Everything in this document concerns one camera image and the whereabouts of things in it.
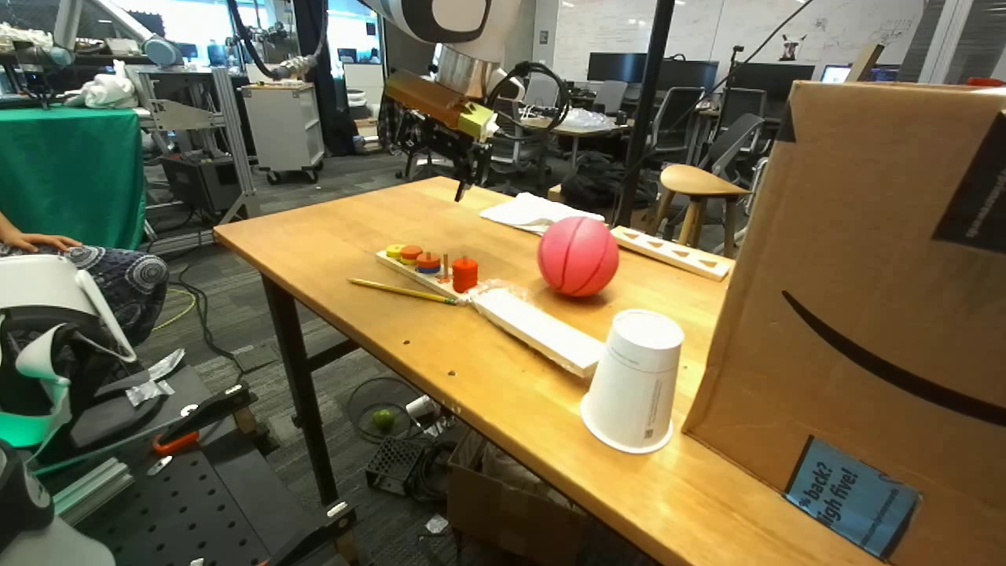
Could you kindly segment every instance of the pink ball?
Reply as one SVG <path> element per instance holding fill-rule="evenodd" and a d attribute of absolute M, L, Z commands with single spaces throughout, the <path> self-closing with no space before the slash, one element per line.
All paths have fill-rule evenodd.
<path fill-rule="evenodd" d="M 562 216 L 537 241 L 537 271 L 561 295 L 597 295 L 620 271 L 620 241 L 605 220 Z"/>

